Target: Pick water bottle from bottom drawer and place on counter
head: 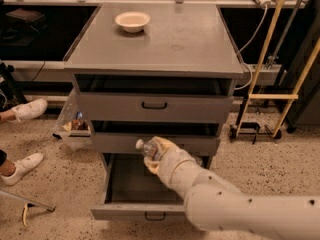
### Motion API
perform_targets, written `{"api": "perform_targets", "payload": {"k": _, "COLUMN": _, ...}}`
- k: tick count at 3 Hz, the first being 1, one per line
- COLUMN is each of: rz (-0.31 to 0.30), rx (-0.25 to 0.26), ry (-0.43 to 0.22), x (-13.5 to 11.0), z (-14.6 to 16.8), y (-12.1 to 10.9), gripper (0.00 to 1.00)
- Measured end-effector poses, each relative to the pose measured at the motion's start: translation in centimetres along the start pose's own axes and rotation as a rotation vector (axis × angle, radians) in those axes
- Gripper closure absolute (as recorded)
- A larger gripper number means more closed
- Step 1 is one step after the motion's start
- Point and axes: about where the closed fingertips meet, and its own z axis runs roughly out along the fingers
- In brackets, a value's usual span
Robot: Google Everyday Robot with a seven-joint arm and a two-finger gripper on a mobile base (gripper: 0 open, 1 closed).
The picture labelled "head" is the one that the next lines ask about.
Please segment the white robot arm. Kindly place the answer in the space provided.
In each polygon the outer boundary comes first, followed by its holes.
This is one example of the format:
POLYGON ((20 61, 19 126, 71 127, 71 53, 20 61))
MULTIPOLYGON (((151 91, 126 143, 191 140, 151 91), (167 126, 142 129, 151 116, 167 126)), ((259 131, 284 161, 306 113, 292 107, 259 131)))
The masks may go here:
POLYGON ((183 199, 185 215, 197 228, 248 231, 273 240, 320 240, 319 196, 247 195, 167 139, 139 140, 136 148, 149 171, 183 199))

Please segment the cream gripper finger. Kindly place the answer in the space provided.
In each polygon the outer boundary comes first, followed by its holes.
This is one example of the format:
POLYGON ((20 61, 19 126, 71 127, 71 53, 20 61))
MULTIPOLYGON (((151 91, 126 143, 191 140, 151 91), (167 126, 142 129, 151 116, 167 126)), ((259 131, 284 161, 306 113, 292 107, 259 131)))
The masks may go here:
POLYGON ((153 140, 156 142, 158 150, 161 153, 166 153, 169 149, 178 149, 178 146, 175 143, 166 138, 155 136, 153 140))
POLYGON ((154 175, 158 174, 159 165, 160 165, 159 161, 152 161, 152 160, 145 158, 144 164, 152 174, 154 174, 154 175))

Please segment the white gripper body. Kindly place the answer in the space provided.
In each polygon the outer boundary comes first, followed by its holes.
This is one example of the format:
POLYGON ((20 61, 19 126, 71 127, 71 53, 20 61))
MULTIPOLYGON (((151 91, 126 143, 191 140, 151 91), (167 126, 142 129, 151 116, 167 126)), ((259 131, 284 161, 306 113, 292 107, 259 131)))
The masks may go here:
POLYGON ((167 188, 187 193, 199 172, 200 166, 188 152, 170 149, 162 157, 157 175, 167 188))

